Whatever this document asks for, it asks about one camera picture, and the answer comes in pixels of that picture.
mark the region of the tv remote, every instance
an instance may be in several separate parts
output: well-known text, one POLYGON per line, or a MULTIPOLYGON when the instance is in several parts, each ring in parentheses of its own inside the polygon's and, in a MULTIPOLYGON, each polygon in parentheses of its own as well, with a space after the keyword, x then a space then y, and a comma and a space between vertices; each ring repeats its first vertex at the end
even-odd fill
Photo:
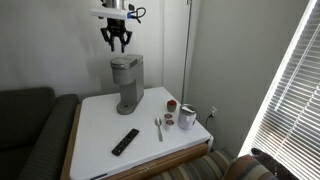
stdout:
POLYGON ((120 156, 122 151, 130 144, 130 142, 136 137, 139 130, 132 129, 121 141, 120 143, 111 151, 112 154, 120 156))

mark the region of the white table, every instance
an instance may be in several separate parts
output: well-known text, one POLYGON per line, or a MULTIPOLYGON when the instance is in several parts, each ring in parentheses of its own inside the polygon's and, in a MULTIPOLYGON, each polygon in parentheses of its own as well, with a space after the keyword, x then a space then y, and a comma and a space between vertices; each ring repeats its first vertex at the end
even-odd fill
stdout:
POLYGON ((179 103, 176 111, 171 113, 175 124, 168 127, 164 123, 163 116, 168 113, 166 103, 170 99, 174 98, 163 87, 145 89, 144 97, 130 115, 117 113, 120 94, 83 100, 70 178, 81 180, 108 177, 207 140, 210 148, 213 137, 198 121, 190 130, 179 128, 179 103), (155 125, 157 116, 163 121, 163 142, 159 142, 158 127, 155 125), (140 133, 120 156, 113 155, 112 149, 132 128, 138 129, 140 133))

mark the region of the single-serve coffee machine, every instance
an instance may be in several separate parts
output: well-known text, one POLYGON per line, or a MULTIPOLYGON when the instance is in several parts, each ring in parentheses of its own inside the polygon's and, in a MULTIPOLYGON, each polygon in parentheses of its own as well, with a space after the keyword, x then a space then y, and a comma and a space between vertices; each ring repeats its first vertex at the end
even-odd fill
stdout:
POLYGON ((120 86, 121 101, 117 105, 117 112, 131 114, 143 96, 143 56, 130 54, 116 58, 110 64, 113 82, 120 86))

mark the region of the white mug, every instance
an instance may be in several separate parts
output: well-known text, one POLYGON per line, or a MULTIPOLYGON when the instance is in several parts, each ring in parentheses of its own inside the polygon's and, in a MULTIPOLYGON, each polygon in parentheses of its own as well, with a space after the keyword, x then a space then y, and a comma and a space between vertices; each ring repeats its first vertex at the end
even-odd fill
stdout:
POLYGON ((191 129, 196 122, 196 109, 190 104, 180 106, 178 125, 181 129, 191 129))

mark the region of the spoon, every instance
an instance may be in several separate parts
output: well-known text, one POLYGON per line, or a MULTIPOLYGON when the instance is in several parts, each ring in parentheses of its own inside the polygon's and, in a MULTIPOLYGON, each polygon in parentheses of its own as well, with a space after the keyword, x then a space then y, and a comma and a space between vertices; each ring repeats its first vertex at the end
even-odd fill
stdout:
POLYGON ((161 119, 160 117, 157 117, 156 118, 156 121, 155 121, 156 125, 158 126, 159 128, 159 141, 162 142, 162 133, 161 133, 161 129, 160 129, 160 126, 161 126, 161 119))

